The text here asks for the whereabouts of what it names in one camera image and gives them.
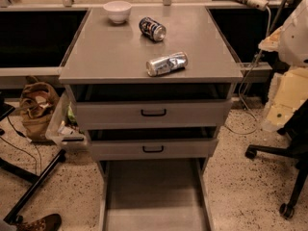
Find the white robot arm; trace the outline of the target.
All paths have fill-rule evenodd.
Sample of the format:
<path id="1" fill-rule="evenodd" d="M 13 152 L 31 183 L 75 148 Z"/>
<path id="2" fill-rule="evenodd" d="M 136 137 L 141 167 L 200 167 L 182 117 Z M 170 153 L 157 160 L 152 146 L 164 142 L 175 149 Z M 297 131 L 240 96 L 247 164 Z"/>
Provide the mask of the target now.
<path id="1" fill-rule="evenodd" d="M 281 62 L 308 66 L 308 0 L 302 0 L 284 24 L 263 39 L 258 47 L 277 52 Z"/>

